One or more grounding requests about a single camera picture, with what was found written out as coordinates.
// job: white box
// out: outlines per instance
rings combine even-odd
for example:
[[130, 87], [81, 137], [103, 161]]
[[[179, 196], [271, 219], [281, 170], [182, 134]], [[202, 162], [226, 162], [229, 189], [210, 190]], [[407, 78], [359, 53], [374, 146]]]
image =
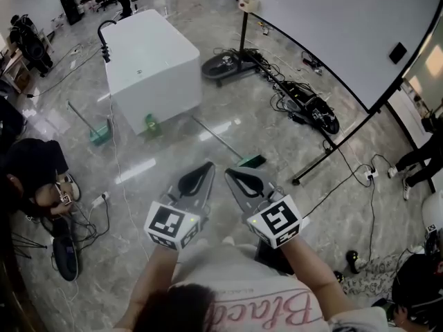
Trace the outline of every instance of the white box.
[[182, 251], [201, 230], [199, 215], [152, 202], [143, 228], [152, 242]]
[[285, 196], [258, 214], [248, 218], [249, 229], [272, 248], [294, 238], [303, 227], [303, 219], [291, 196]]
[[102, 29], [109, 92], [136, 134], [201, 103], [200, 52], [155, 10]]

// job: white table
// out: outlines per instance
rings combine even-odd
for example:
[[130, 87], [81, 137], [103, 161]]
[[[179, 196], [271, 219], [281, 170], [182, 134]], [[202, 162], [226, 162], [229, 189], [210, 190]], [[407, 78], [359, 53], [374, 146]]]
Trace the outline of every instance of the white table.
[[163, 122], [201, 103], [200, 52], [155, 10], [102, 29], [111, 97], [135, 134], [146, 116]]

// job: pink lettering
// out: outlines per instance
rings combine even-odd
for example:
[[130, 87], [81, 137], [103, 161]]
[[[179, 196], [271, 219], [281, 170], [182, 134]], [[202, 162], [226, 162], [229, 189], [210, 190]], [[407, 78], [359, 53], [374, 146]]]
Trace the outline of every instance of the pink lettering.
[[[263, 317], [266, 317], [268, 315], [269, 310], [271, 309], [271, 303], [269, 300], [263, 300], [262, 303], [260, 304], [260, 306], [257, 306], [257, 304], [255, 302], [251, 302], [249, 304], [249, 306], [252, 306], [252, 314], [251, 314], [251, 318], [253, 320], [260, 320]], [[261, 315], [258, 315], [258, 309], [262, 308], [264, 306], [264, 310], [263, 313]]]
[[239, 311], [238, 317], [234, 318], [233, 317], [234, 313], [230, 313], [228, 315], [228, 320], [240, 321], [240, 320], [244, 319], [244, 316], [246, 315], [246, 306], [245, 305], [243, 305], [243, 304], [242, 305], [234, 305], [234, 306], [230, 307], [229, 310], [233, 310], [233, 309], [235, 309], [237, 307], [240, 307], [240, 311]]
[[277, 302], [277, 306], [274, 310], [274, 314], [272, 315], [272, 318], [270, 320], [267, 320], [262, 327], [264, 329], [273, 329], [275, 327], [275, 324], [277, 323], [277, 319], [279, 316], [281, 316], [283, 313], [281, 312], [282, 309], [282, 303], [283, 298], [281, 296], [277, 296], [274, 300], [274, 302]]
[[[291, 310], [292, 301], [297, 297], [301, 297], [302, 295], [306, 295], [305, 307], [300, 310]], [[284, 302], [283, 310], [287, 313], [291, 313], [291, 315], [286, 317], [286, 324], [291, 325], [291, 326], [300, 326], [303, 324], [309, 324], [313, 321], [317, 321], [317, 320], [321, 319], [321, 316], [314, 319], [314, 320], [309, 319], [310, 312], [311, 312], [312, 308], [311, 308], [311, 292], [308, 290], [306, 290], [305, 292], [298, 293], [298, 294], [291, 296], [288, 300], [286, 300]], [[295, 317], [299, 313], [303, 313], [301, 321], [300, 321], [300, 319], [297, 319], [297, 320], [295, 319]]]
[[226, 308], [226, 306], [224, 305], [219, 305], [217, 306], [217, 308], [215, 309], [214, 312], [214, 322], [213, 324], [219, 324], [220, 322], [222, 322], [224, 320], [224, 318], [226, 317], [226, 313], [228, 312], [228, 309]]

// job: hand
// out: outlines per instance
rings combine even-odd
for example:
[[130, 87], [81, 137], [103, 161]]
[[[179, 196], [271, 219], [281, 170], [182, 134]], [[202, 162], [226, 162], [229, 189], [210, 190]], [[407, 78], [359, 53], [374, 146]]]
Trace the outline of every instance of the hand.
[[74, 191], [73, 191], [72, 185], [70, 183], [68, 183], [68, 182], [60, 183], [60, 191], [62, 192], [63, 195], [68, 194], [69, 198], [71, 198], [71, 200], [73, 199]]
[[408, 309], [403, 306], [398, 306], [394, 311], [394, 322], [397, 327], [401, 327], [402, 324], [408, 319]]
[[69, 213], [69, 210], [71, 209], [73, 203], [69, 203], [68, 205], [65, 205], [64, 203], [60, 203], [56, 207], [51, 208], [51, 214], [52, 215], [66, 215]]

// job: speaker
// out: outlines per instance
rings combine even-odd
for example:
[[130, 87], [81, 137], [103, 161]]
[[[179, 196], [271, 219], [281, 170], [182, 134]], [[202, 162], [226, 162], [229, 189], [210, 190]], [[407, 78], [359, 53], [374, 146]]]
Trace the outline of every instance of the speaker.
[[70, 25], [73, 25], [82, 19], [82, 15], [78, 12], [77, 2], [75, 0], [61, 0], [61, 2]]

